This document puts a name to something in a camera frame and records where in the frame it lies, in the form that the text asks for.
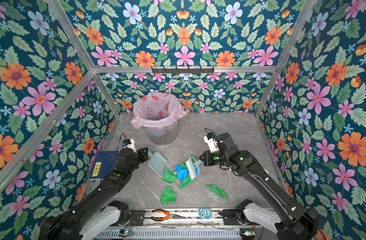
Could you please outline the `pale green dustpan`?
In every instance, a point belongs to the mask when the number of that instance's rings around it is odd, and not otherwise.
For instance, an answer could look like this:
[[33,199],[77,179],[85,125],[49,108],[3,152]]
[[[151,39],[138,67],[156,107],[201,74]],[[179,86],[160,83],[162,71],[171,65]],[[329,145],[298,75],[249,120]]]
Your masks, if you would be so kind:
[[148,152],[149,162],[148,166],[160,177],[164,176],[168,161],[159,153]]

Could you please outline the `green paper scrap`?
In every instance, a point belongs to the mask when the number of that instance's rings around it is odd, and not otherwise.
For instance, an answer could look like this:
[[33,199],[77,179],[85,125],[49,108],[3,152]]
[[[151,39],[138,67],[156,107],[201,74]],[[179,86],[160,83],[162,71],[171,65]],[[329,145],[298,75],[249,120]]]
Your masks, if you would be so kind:
[[192,169],[194,168],[194,164],[196,163],[196,159],[193,156],[190,156],[185,163],[181,163],[180,166],[184,169]]
[[161,196],[161,203],[165,206],[174,204],[177,199],[177,194],[172,191],[172,187],[166,187]]
[[178,176],[174,174],[170,169],[166,169],[162,180],[168,184],[173,184],[178,179]]
[[184,181],[182,181],[179,184],[179,189],[183,189],[188,187],[189,185],[191,185],[193,182],[195,182],[195,180],[191,179],[190,177],[187,177]]
[[223,199],[227,199],[228,195],[226,194],[226,192],[224,191],[224,189],[218,188],[216,185],[206,185],[205,186],[209,191],[211,191],[212,193],[216,194],[217,196],[223,198]]

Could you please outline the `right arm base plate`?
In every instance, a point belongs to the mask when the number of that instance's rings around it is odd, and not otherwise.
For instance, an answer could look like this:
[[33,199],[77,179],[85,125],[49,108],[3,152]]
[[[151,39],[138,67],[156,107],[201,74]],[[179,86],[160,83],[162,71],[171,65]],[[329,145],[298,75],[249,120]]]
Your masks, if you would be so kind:
[[239,221],[236,209],[224,209],[219,212],[219,215],[223,219],[223,224],[225,226],[241,226],[242,223]]

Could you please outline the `pale green hand brush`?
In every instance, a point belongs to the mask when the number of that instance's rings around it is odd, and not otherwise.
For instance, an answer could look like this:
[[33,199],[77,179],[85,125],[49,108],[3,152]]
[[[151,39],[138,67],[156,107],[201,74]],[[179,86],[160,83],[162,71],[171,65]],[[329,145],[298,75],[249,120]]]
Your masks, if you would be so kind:
[[188,173],[190,175],[190,178],[192,180],[197,178],[200,173],[200,166],[203,165],[203,161],[197,160],[196,158],[191,156],[188,158],[188,160],[186,161],[185,164],[186,164]]

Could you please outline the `blue paper scrap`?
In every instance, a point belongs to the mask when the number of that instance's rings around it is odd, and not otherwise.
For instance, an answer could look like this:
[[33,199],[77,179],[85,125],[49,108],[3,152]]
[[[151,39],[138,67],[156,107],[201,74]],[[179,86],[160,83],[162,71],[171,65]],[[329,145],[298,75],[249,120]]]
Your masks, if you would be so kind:
[[189,173],[186,164],[180,164],[175,166],[174,174],[178,177],[181,182],[185,181]]

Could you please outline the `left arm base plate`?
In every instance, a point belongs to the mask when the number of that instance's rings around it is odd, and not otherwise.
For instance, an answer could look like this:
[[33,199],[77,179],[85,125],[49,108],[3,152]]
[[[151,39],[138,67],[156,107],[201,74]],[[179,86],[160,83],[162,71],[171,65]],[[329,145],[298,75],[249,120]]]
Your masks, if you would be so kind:
[[125,222],[125,226],[143,226],[145,220],[146,211],[145,210],[129,210],[128,220]]

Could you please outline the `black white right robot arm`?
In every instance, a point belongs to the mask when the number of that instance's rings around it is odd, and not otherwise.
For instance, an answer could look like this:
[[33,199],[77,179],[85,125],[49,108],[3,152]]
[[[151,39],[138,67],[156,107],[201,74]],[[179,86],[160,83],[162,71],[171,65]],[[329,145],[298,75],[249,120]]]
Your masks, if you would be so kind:
[[218,165],[248,181],[267,200],[271,211],[246,199],[235,208],[241,224],[255,223],[276,234],[280,240],[310,240],[316,236],[320,215],[305,209],[274,181],[247,150],[239,150],[228,133],[209,132],[204,136],[209,149],[199,159],[205,166]]

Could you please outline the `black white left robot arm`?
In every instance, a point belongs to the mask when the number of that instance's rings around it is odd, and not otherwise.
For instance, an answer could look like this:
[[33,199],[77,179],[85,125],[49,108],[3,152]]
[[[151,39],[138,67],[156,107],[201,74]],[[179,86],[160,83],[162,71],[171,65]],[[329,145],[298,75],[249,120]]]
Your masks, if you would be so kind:
[[132,173],[146,162],[148,148],[134,152],[131,148],[120,150],[116,155],[116,167],[102,180],[87,197],[74,208],[58,217],[49,217],[43,221],[40,240],[81,240],[82,227],[103,204],[119,193],[130,181]]

